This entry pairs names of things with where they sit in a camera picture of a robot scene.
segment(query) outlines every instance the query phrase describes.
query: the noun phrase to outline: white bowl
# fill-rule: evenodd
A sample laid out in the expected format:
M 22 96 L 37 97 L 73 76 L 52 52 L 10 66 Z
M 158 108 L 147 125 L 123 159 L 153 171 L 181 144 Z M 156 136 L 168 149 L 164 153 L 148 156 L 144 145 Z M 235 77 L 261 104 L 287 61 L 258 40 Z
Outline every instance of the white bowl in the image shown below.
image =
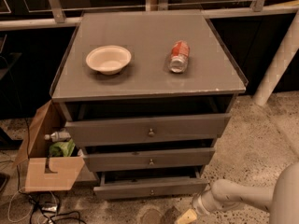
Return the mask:
M 86 64 L 105 75 L 120 72 L 131 61 L 129 50 L 119 46 L 104 46 L 92 50 L 86 57 Z

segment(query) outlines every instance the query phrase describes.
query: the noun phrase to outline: green bag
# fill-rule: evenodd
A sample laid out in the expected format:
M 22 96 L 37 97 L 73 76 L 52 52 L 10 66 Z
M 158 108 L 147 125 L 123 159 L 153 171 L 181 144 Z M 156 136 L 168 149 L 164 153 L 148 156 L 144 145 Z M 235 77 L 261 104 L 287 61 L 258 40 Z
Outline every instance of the green bag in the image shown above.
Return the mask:
M 51 157 L 70 157 L 74 151 L 75 144 L 73 139 L 68 142 L 56 142 L 49 148 Z

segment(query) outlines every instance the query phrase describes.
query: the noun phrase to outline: dresser top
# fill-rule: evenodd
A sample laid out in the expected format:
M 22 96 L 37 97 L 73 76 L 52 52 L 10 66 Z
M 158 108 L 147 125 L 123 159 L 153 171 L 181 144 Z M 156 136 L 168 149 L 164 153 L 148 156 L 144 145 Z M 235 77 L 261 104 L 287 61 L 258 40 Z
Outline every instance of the dresser top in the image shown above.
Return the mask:
M 188 68 L 173 74 L 171 48 L 190 46 Z M 132 60 L 117 75 L 93 71 L 87 55 L 101 46 L 130 50 Z M 199 10 L 86 13 L 60 74 L 57 102 L 241 93 L 245 85 Z

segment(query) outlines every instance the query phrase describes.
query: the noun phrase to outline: cardboard flap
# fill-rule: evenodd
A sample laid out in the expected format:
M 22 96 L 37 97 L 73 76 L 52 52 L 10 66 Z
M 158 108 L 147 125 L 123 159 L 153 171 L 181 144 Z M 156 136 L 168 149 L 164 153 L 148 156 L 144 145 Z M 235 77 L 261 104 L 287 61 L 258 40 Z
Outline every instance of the cardboard flap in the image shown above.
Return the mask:
M 84 166 L 81 157 L 51 158 L 46 172 L 46 162 L 46 158 L 29 160 L 26 192 L 70 190 Z
M 64 127 L 64 120 L 59 115 L 52 101 L 48 101 L 37 109 L 28 133 L 24 136 L 18 155 L 13 163 L 16 167 L 28 158 L 47 157 L 49 144 L 45 141 L 45 134 L 53 133 Z

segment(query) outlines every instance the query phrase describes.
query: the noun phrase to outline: drawer knob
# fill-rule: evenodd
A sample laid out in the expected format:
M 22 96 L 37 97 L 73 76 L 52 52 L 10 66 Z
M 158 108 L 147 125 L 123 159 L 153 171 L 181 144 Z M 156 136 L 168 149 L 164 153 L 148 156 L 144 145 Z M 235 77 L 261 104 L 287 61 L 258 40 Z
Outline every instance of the drawer knob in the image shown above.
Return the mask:
M 155 135 L 155 132 L 153 129 L 149 129 L 149 137 L 153 137 Z

